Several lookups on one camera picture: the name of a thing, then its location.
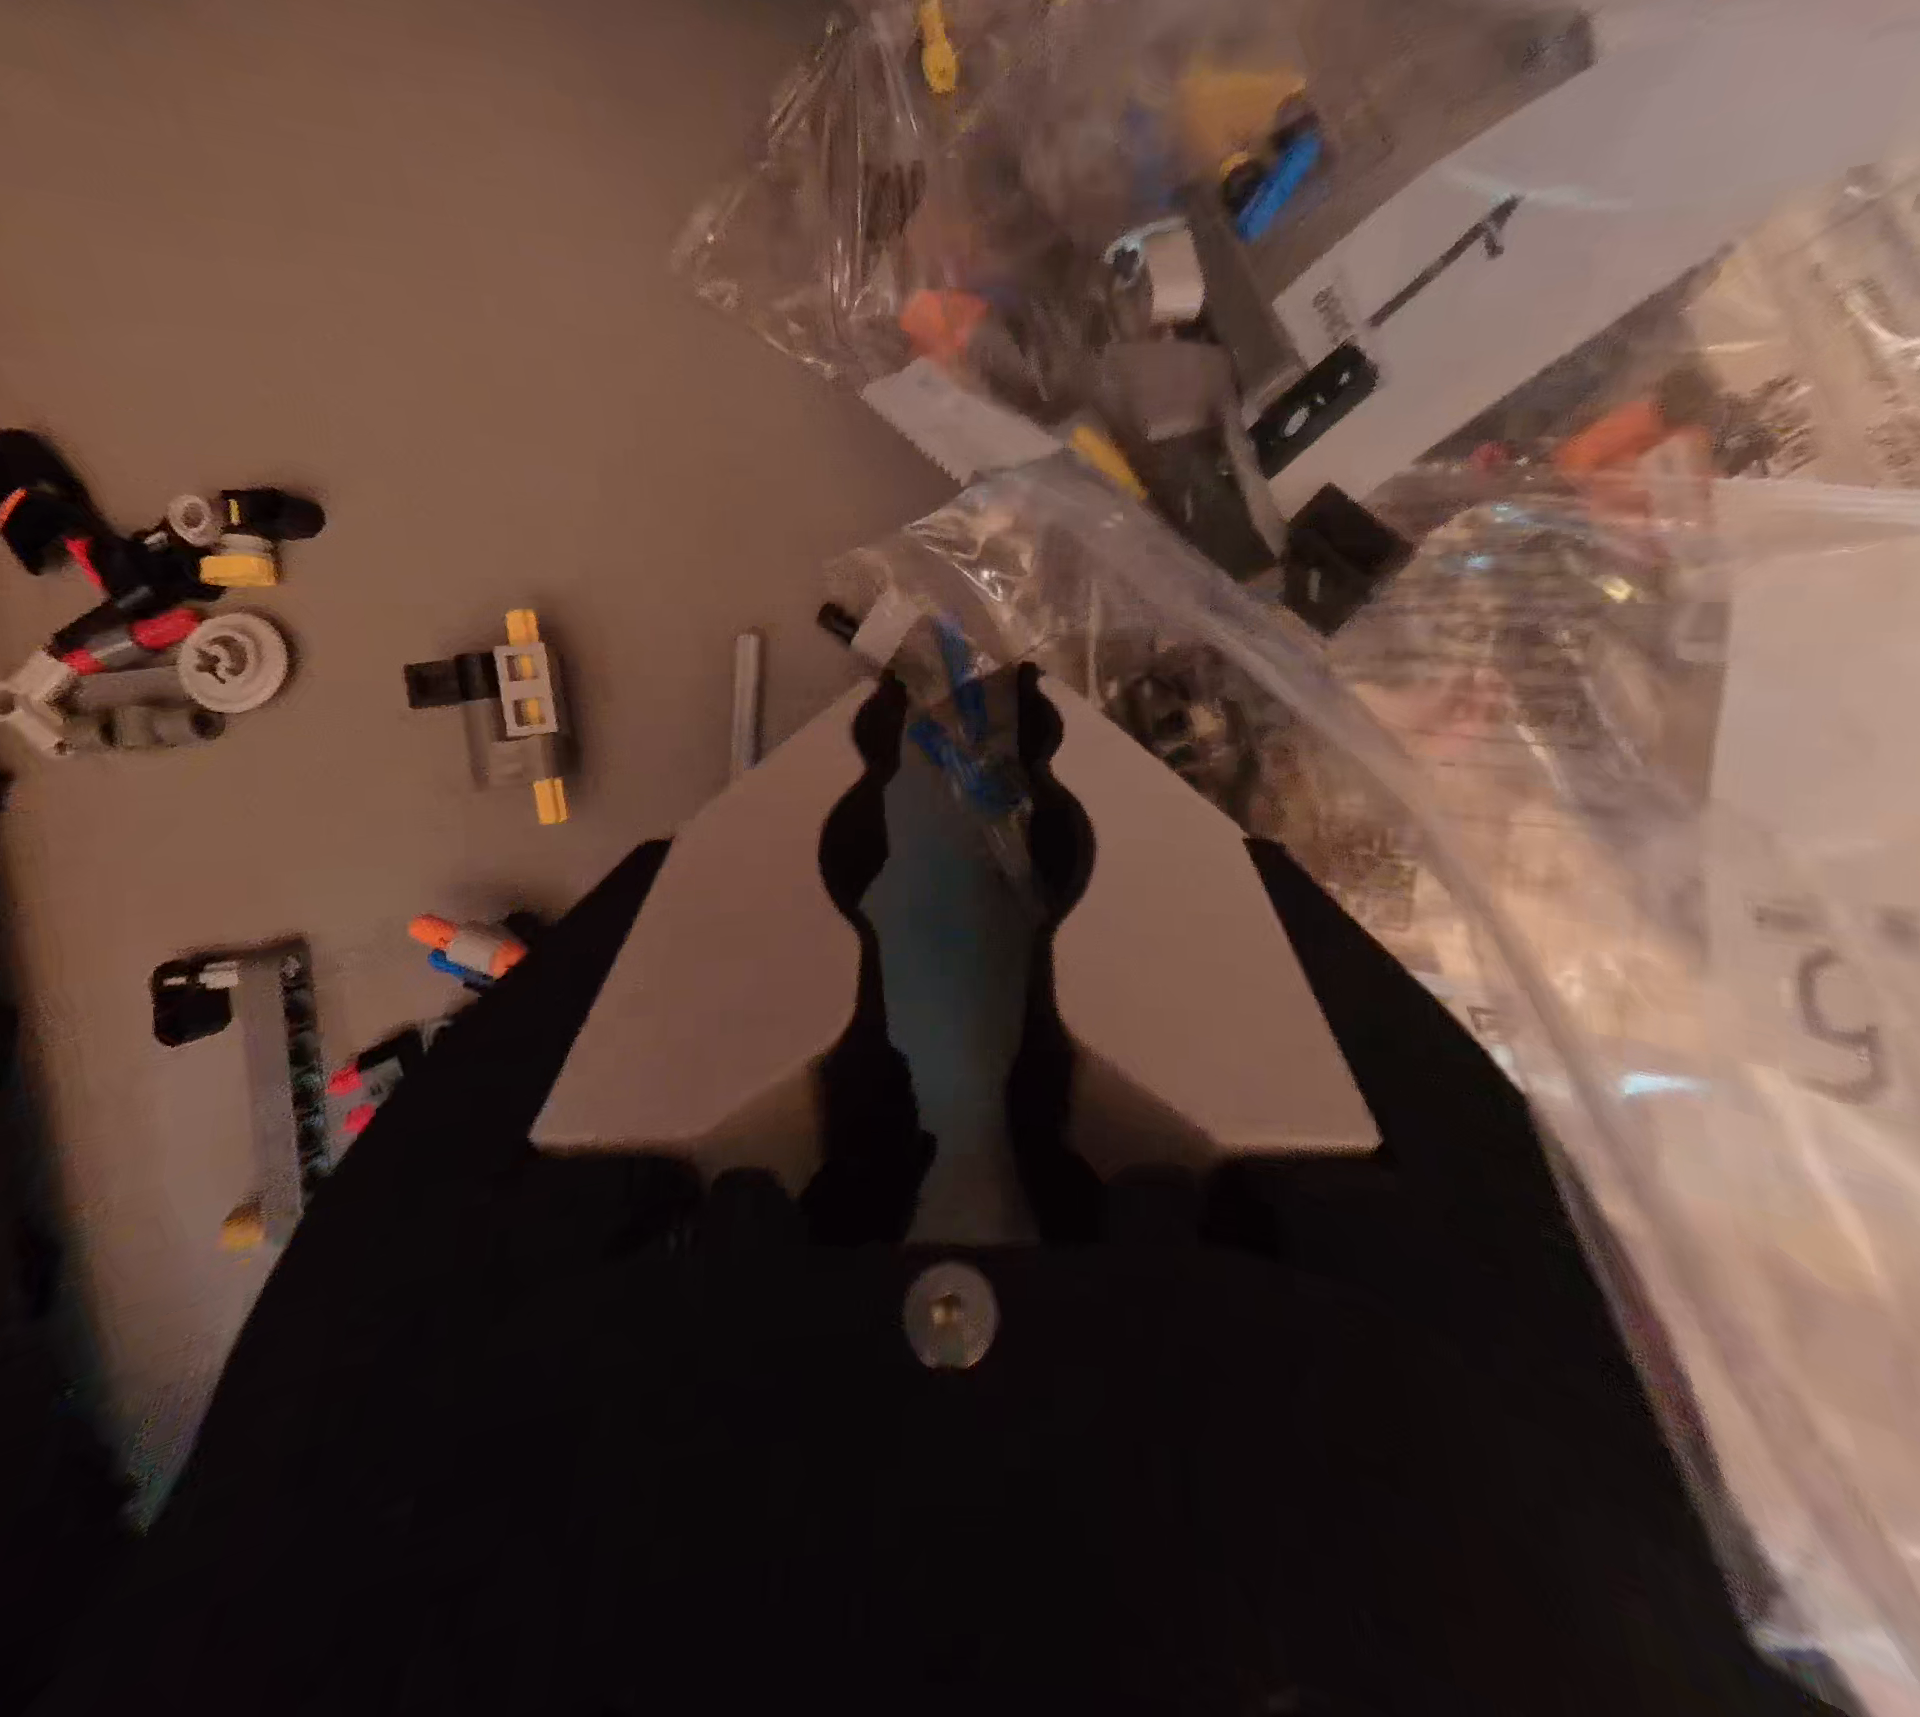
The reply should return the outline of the grey lego pulley wheel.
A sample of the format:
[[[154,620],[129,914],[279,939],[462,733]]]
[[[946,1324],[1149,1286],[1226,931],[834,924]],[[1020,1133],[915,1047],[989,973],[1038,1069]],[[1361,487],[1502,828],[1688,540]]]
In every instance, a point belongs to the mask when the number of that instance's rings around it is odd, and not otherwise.
[[[218,609],[173,650],[178,691],[208,715],[251,715],[269,707],[291,683],[294,653],[289,632],[259,609]]]

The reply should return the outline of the large clear bag white label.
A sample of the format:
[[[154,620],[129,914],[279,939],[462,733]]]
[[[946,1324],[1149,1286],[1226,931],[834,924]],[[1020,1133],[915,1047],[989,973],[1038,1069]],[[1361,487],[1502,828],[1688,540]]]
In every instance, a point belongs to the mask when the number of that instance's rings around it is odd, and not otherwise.
[[[1508,474],[1334,638],[1625,1097],[1915,1159],[1915,494]]]

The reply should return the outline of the grey yellow lego connector assembly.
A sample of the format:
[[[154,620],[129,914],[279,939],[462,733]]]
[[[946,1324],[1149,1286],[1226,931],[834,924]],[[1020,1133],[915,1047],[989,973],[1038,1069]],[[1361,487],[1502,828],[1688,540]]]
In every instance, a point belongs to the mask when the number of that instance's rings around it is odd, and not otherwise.
[[[574,720],[537,605],[510,605],[489,650],[406,660],[399,678],[414,715],[462,720],[480,790],[522,792],[541,828],[569,825]]]

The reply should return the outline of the black yellow lego connector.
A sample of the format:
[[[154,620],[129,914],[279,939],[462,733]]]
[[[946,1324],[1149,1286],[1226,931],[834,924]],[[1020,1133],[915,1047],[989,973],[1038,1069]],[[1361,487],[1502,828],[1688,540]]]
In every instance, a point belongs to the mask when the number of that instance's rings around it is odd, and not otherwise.
[[[220,530],[197,567],[208,589],[276,589],[281,547],[325,530],[325,508],[281,487],[227,487],[212,499],[212,515]]]

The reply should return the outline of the black lego panel red stripe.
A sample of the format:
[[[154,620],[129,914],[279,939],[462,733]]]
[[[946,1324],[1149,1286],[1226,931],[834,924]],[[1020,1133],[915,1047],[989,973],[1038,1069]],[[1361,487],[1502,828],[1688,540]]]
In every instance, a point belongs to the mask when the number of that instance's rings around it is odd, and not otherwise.
[[[67,545],[90,530],[90,494],[63,451],[31,431],[0,431],[0,540],[3,554],[41,576],[67,559]]]

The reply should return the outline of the black red lego pin block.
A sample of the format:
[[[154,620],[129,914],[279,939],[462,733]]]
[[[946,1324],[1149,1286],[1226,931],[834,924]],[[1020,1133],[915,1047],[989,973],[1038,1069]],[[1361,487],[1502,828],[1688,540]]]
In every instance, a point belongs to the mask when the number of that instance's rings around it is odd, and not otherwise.
[[[397,1086],[434,1053],[447,1020],[424,1020],[353,1053],[325,1076],[325,1117],[339,1148],[353,1144]]]

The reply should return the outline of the grey lego beam black connector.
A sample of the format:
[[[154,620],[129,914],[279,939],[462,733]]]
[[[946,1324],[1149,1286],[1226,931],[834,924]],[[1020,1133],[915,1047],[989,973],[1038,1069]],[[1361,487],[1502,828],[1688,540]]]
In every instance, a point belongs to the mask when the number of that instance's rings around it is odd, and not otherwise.
[[[281,1246],[333,1173],[319,997],[307,939],[281,936],[252,948],[162,962],[151,973],[151,1020],[162,1047],[239,1032],[252,1184],[227,1209],[220,1241],[239,1255]]]

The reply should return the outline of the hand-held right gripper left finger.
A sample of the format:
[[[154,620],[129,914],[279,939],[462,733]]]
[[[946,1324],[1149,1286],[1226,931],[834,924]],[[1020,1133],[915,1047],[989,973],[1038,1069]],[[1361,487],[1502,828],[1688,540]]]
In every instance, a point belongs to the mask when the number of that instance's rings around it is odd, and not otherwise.
[[[667,842],[541,1106],[541,1153],[771,1173],[828,1241],[905,1239],[936,1133],[864,911],[903,734],[903,683],[864,683]]]

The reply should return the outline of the blue lego pin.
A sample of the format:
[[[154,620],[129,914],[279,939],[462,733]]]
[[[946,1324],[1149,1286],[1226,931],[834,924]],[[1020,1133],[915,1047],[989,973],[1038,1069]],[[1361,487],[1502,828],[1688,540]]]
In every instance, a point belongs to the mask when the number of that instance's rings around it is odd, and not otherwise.
[[[959,625],[951,625],[946,616],[936,616],[931,636],[936,636],[944,697],[926,707],[926,727],[936,733],[944,759],[978,765],[981,757],[989,757],[989,738],[992,738],[986,678],[978,673],[978,656]]]

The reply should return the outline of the pile of clear lego bags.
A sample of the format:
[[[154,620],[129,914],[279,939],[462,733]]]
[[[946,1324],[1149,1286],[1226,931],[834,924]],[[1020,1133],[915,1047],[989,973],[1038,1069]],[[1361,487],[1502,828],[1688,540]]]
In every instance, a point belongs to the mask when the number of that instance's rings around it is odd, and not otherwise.
[[[1625,1097],[1334,638],[1508,474],[1915,494],[1915,0],[834,0],[681,264],[964,494],[831,593],[946,616],[1280,839],[1526,1087],[1750,1634],[1915,1713],[1920,1159]]]

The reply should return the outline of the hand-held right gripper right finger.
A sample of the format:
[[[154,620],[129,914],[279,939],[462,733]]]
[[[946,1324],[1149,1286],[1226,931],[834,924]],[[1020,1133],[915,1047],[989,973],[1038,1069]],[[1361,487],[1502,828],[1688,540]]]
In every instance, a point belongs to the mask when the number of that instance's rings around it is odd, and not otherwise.
[[[1038,928],[1011,1159],[1044,1241],[1095,1241],[1131,1175],[1370,1159],[1380,1121],[1244,828],[1065,683],[1013,673]]]

